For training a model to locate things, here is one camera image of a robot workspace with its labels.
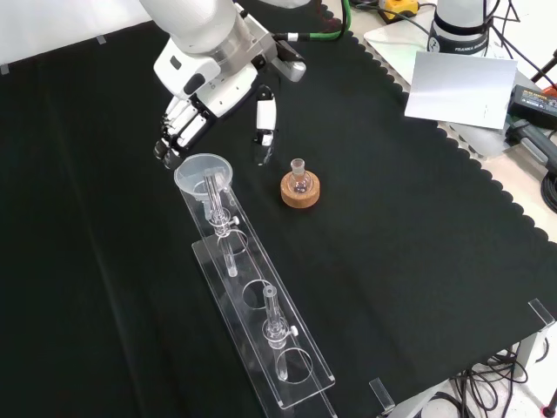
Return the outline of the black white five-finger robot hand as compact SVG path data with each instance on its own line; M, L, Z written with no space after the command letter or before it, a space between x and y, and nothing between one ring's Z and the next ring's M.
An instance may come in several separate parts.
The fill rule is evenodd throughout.
M228 78L213 79L188 98L172 98L162 117L161 137L153 151L155 157L169 170L178 168L218 119L232 114L255 93L255 161L258 165L267 164L273 151L278 111L269 86L253 87L257 75L256 67L248 64Z

